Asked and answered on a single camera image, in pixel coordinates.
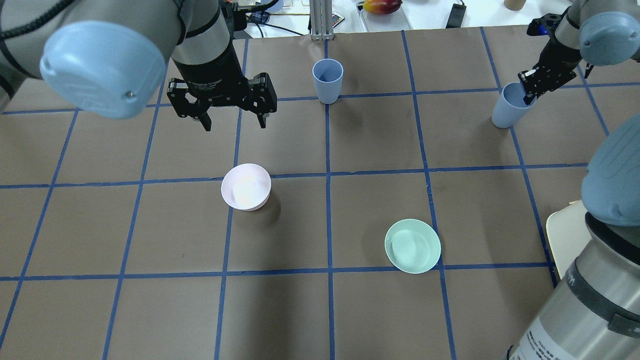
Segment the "mint green plate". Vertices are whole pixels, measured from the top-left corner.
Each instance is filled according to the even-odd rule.
[[[405,219],[387,231],[385,250],[398,269],[409,274],[421,274],[438,263],[442,248],[438,235],[429,224]]]

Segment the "light blue joint cover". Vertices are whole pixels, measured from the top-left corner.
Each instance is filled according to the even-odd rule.
[[[598,220],[640,226],[640,113],[598,148],[582,180],[582,203]]]
[[[580,55],[596,66],[616,65],[640,48],[640,24],[622,12],[604,12],[580,27]]]
[[[77,107],[126,119],[144,109],[164,78],[166,63],[142,34],[111,22],[82,21],[49,37],[40,72]]]

